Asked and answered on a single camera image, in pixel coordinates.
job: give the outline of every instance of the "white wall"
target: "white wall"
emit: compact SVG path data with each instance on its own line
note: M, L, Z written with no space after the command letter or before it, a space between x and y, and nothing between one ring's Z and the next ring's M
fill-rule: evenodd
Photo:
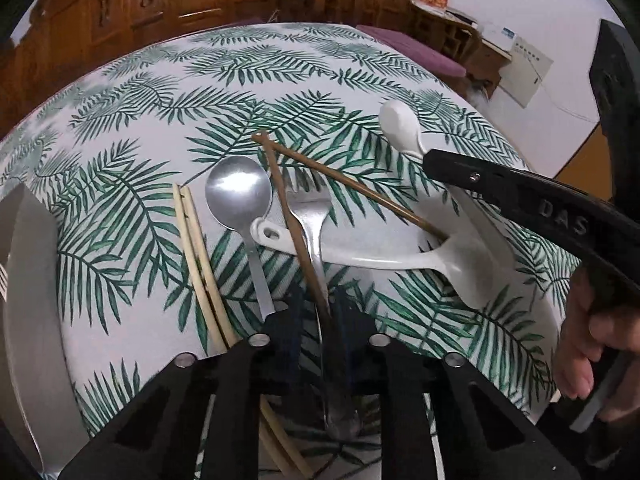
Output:
M606 0L449 0L480 21L504 24L554 60L526 108L498 88L490 117L533 169L554 176L598 119L588 71L600 18L620 20ZM552 103L593 120L576 119Z

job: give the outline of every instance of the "leaf print tablecloth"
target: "leaf print tablecloth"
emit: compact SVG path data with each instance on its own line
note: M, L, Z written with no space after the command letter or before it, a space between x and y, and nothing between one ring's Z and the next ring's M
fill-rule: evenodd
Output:
M340 25L254 25L156 44L88 74L16 126L0 145L0 194L24 182L58 220L63 341L91 434L176 354L210 351L182 256L173 182L194 194L236 330L259 329L241 240L217 224L204 199L206 175L224 156L265 164L253 132L269 130L449 233L468 229L446 189L382 136L378 112L389 99L417 113L432 147L524 168L507 140L437 78ZM330 184L327 244L401 254L436 243L351 189ZM554 390L550 362L577 261L479 203L517 259L483 310L466 307L430 270L331 265L330 287L347 287L380 330L417 352L467 355L535 420ZM277 200L269 218L282 224ZM264 250L262 262L276 300L301 281L292 256ZM363 439L350 444L309 428L290 430L322 478L374 479L379 428L372 416Z

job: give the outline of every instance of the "silver bolt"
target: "silver bolt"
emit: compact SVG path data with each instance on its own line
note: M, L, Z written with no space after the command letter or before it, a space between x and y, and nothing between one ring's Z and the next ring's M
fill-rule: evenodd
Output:
M374 334L369 338L369 344L378 348L387 346L389 343L391 343L391 339L385 334Z
M256 348L267 346L271 342L271 338L266 334L253 334L249 338L249 344Z
M466 359L458 352L449 352L444 356L444 362L452 368L460 368L466 362Z
M196 362L196 356L189 352L182 352L174 358L174 365L178 368L189 368Z

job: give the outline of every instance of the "metal fork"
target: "metal fork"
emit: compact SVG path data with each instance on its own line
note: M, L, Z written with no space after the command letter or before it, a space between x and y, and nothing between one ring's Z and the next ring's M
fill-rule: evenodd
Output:
M6 269L3 264L0 264L0 296L6 303L6 290L9 284L9 279L6 273Z
M283 171L282 177L289 209L305 232L306 250L311 257L311 263L318 277L324 300L326 304L329 304L329 290L322 266L320 233L322 232L322 224L331 211L331 192L324 179L313 170L311 171L312 182L309 182L306 174L296 168L297 191L293 187L288 171Z
M349 393L346 355L329 310L329 292L320 248L322 224L331 211L331 192L324 179L313 170L311 171L312 182L310 182L305 173L296 169L297 191L294 190L286 169L282 172L282 177L289 209L298 219L305 233L306 249L327 307L326 315L316 310L321 346L321 369L325 384L324 424L332 438L338 441L352 440L360 433L362 420Z

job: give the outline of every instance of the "hand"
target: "hand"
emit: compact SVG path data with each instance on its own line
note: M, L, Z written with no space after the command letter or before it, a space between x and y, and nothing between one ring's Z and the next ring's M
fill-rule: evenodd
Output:
M579 267L571 276L554 380L565 397L586 399L593 389L590 361L599 361L605 346L637 353L617 392L598 414L601 420L613 422L640 409L640 308L623 305L590 316L592 302L587 272Z

